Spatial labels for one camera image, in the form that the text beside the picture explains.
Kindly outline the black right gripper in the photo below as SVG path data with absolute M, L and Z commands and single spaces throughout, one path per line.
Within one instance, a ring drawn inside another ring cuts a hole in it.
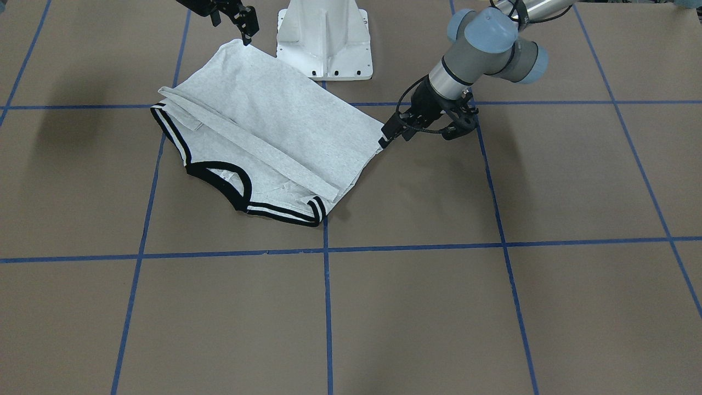
M 213 26 L 221 23 L 221 14 L 226 15 L 239 28 L 244 46 L 251 43 L 252 37 L 260 31 L 257 12 L 252 5 L 242 1 L 181 1 L 178 3 L 201 17 L 211 18 Z

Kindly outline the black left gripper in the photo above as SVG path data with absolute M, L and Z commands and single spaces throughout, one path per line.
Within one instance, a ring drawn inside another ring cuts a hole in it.
M 412 88 L 414 88 L 414 92 L 410 98 L 410 107 L 401 112 L 401 103 Z M 381 150 L 386 149 L 393 140 L 399 137 L 411 140 L 419 132 L 441 135 L 443 128 L 429 129 L 429 126 L 442 116 L 443 110 L 439 105 L 440 100 L 431 87 L 428 77 L 421 78 L 408 88 L 399 98 L 393 115 L 381 128 L 383 135 L 378 140 Z

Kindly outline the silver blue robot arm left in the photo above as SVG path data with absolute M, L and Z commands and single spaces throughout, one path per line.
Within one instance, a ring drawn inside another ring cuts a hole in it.
M 411 140 L 418 132 L 434 133 L 431 124 L 442 115 L 450 122 L 436 133 L 445 140 L 476 130 L 472 85 L 483 76 L 513 83 L 539 80 L 549 62 L 547 50 L 520 33 L 530 25 L 562 17 L 573 5 L 572 1 L 492 1 L 483 10 L 457 10 L 447 25 L 451 47 L 428 75 L 407 88 L 406 110 L 401 110 L 399 98 L 383 125 L 381 148 L 397 138 Z

